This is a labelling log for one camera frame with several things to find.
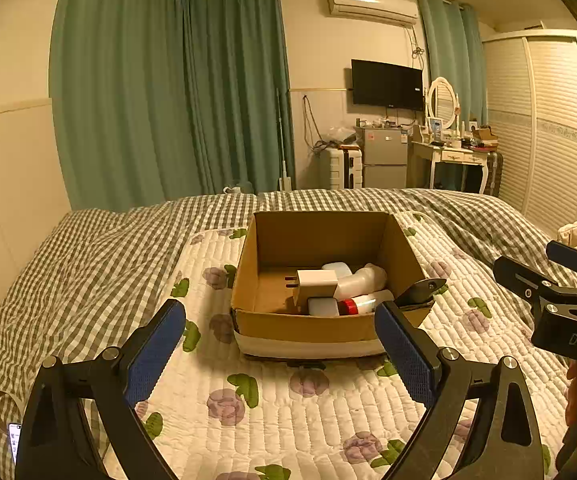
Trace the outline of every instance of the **black tv screen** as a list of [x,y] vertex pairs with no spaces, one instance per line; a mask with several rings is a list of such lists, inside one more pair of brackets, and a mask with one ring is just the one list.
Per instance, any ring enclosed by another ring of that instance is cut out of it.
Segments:
[[353,59],[353,104],[424,110],[421,70]]

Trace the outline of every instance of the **teal curtain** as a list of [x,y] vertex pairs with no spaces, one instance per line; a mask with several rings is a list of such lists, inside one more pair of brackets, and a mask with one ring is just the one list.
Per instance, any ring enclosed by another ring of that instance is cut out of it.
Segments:
[[282,23],[279,0],[59,0],[49,86],[73,207],[274,190],[280,143],[292,175]]
[[444,77],[459,94],[460,120],[486,124],[486,66],[477,13],[444,0],[417,0],[426,34],[430,77]]

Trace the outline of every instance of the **suitcase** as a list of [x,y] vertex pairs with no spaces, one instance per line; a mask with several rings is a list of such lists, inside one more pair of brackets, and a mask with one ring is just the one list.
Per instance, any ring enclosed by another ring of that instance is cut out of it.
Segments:
[[[499,196],[499,184],[501,183],[501,172],[504,166],[504,156],[500,152],[488,154],[489,177],[484,188],[484,195]],[[466,183],[464,190],[469,193],[479,193],[481,185],[481,168],[478,166],[464,166],[467,168]]]

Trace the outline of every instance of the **air conditioner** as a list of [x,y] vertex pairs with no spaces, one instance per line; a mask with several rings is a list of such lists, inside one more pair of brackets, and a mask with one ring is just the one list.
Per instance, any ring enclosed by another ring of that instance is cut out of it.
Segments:
[[333,16],[377,20],[398,25],[417,23],[417,3],[409,0],[329,0]]

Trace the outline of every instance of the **red bottle cap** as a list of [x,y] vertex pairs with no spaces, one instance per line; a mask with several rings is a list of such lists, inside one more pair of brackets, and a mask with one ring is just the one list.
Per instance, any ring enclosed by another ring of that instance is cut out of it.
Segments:
[[346,314],[359,314],[357,305],[353,300],[342,300],[339,302],[339,304],[343,305],[342,311],[344,311]]

